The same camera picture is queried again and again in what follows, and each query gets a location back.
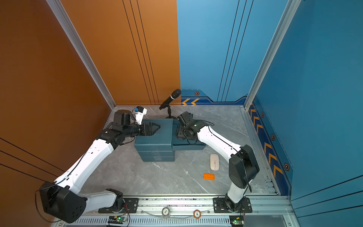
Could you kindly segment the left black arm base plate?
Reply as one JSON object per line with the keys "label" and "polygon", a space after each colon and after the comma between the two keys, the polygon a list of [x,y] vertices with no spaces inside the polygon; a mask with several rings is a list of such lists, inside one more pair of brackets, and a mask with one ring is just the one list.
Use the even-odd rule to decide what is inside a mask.
{"label": "left black arm base plate", "polygon": [[129,214],[133,214],[137,212],[138,209],[138,205],[139,205],[139,198],[124,198],[123,199],[123,206],[121,208],[112,206],[109,208],[101,208],[98,210],[98,213],[129,213]]}

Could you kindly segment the aluminium front rail frame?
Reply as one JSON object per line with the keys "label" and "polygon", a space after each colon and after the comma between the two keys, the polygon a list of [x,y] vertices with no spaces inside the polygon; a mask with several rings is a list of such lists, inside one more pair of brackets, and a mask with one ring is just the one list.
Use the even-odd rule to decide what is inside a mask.
{"label": "aluminium front rail frame", "polygon": [[[56,227],[231,227],[229,216],[243,217],[244,227],[298,227],[300,224],[290,201],[285,196],[248,195],[252,213],[215,213],[214,198],[217,195],[186,196],[129,196],[139,198],[136,213],[103,214],[98,210],[83,214],[75,222],[56,223]],[[162,209],[168,207],[170,216],[163,217]],[[193,212],[201,211],[201,218],[195,219]],[[125,216],[128,224],[108,225],[109,216]]]}

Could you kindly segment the teal top drawer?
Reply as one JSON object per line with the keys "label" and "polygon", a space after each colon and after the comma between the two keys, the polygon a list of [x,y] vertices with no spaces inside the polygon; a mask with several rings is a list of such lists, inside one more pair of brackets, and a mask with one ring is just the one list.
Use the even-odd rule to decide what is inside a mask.
{"label": "teal top drawer", "polygon": [[173,120],[173,133],[172,133],[172,148],[174,151],[182,150],[203,150],[206,146],[205,143],[195,140],[180,140],[178,135],[182,136],[182,133],[178,134],[178,126],[181,126],[180,122],[176,119]]}

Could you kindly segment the orange round rail sticker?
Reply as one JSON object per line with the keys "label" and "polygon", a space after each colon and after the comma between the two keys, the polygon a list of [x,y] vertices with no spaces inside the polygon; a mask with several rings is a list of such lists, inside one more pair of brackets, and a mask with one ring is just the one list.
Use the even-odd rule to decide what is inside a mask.
{"label": "orange round rail sticker", "polygon": [[195,210],[193,212],[193,216],[195,219],[200,219],[201,218],[201,211],[200,210]]}

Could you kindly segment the orange toy brick plate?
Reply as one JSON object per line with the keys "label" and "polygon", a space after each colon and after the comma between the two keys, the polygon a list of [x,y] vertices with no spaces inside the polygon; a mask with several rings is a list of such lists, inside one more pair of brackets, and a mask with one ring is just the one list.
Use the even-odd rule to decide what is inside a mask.
{"label": "orange toy brick plate", "polygon": [[212,180],[212,181],[214,181],[214,180],[215,180],[215,175],[214,175],[214,174],[204,173],[204,175],[203,175],[203,179],[205,179],[205,180]]}

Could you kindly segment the grey round rail sticker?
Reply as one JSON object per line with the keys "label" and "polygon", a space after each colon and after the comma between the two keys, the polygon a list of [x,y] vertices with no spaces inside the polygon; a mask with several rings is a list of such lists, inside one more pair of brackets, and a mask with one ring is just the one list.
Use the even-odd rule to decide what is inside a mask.
{"label": "grey round rail sticker", "polygon": [[169,217],[170,216],[170,209],[168,207],[164,207],[162,209],[162,216],[163,217]]}

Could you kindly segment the right green circuit board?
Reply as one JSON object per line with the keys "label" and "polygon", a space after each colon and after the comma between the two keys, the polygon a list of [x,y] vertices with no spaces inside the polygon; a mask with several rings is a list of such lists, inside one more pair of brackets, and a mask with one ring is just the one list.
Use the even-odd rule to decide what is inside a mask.
{"label": "right green circuit board", "polygon": [[230,224],[232,227],[243,227],[244,226],[243,217],[229,216],[229,219],[230,219]]}

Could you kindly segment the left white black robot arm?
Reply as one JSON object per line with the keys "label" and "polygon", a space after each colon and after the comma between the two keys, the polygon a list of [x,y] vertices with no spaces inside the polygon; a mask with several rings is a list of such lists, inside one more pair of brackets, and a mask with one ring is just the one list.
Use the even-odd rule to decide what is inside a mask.
{"label": "left white black robot arm", "polygon": [[152,136],[161,126],[143,123],[147,110],[136,113],[114,114],[114,121],[93,141],[89,149],[72,167],[54,182],[44,182],[35,195],[40,196],[43,210],[59,220],[73,223],[84,213],[107,209],[118,213],[124,209],[123,193],[114,189],[103,192],[81,194],[81,189],[99,164],[119,146],[125,145],[126,138]]}

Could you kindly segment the teal drawer cabinet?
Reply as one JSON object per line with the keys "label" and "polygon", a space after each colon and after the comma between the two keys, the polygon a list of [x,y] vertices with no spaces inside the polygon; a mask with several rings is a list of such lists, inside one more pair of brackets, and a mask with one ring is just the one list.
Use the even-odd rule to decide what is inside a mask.
{"label": "teal drawer cabinet", "polygon": [[143,162],[174,162],[172,148],[173,119],[145,119],[143,123],[155,123],[160,129],[152,136],[137,136],[134,147]]}

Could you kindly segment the black microphone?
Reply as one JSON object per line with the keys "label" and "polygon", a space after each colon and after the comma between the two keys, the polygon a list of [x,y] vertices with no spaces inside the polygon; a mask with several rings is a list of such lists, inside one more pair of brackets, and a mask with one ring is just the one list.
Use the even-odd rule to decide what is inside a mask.
{"label": "black microphone", "polygon": [[160,110],[167,108],[168,106],[170,106],[170,104],[177,99],[180,95],[181,95],[181,90],[180,89],[176,89],[175,91],[172,92],[172,94],[170,95],[170,97],[168,97],[159,107]]}

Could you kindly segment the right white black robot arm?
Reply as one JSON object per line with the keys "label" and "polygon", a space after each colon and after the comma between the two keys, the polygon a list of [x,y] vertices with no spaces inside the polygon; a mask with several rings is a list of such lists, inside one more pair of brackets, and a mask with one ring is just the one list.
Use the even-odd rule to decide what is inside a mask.
{"label": "right white black robot arm", "polygon": [[243,206],[246,192],[252,191],[251,182],[260,171],[252,147],[231,142],[212,128],[213,123],[194,119],[189,112],[182,113],[177,119],[184,138],[205,143],[228,162],[231,186],[225,195],[226,209],[229,212],[247,211]]}

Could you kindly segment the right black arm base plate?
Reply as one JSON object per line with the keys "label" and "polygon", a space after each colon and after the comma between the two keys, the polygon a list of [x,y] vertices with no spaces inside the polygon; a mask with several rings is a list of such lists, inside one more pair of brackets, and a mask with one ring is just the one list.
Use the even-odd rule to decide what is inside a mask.
{"label": "right black arm base plate", "polygon": [[229,198],[214,198],[213,207],[215,213],[252,213],[250,199],[242,198],[238,203],[233,203]]}

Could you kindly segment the left green circuit board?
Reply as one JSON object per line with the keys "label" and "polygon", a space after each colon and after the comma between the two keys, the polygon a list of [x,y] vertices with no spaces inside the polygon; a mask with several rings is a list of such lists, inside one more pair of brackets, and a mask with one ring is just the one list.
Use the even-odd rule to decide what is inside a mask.
{"label": "left green circuit board", "polygon": [[128,218],[125,216],[109,216],[107,224],[108,225],[123,225],[128,224]]}

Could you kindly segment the black microphone stand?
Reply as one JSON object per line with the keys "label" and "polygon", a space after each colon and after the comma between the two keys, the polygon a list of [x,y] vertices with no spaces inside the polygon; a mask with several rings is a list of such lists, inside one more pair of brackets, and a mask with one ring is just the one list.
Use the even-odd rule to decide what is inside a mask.
{"label": "black microphone stand", "polygon": [[166,119],[177,119],[175,116],[172,116],[172,110],[171,110],[170,105],[167,106],[167,113],[168,113],[168,116],[166,117]]}

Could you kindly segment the green circuit board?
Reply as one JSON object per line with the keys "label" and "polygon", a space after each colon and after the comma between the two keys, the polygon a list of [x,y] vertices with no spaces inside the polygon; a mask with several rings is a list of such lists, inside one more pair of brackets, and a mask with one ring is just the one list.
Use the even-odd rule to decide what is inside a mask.
{"label": "green circuit board", "polygon": [[243,227],[244,226],[243,217],[229,216],[229,219],[230,219],[230,224],[232,227]]}
{"label": "green circuit board", "polygon": [[108,225],[123,225],[128,224],[128,218],[125,216],[109,216],[107,224]]}

